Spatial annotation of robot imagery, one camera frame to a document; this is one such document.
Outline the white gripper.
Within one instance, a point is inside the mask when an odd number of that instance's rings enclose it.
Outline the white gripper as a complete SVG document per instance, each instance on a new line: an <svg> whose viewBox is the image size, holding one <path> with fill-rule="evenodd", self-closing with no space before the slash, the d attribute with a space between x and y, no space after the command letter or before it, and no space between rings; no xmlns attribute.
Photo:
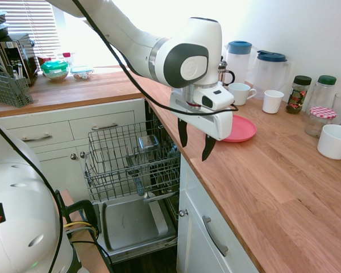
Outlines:
<svg viewBox="0 0 341 273"><path fill-rule="evenodd" d="M232 111L214 114L215 110L207 107L190 106L184 99L181 89L174 89L171 92L169 106L172 109L189 113L189 115L186 115L172 111L178 117L178 134L182 147L186 147L188 143L188 124L207 134L205 137L205 147L202 151L202 161L209 157L217 140L225 139L231 134Z"/></svg>

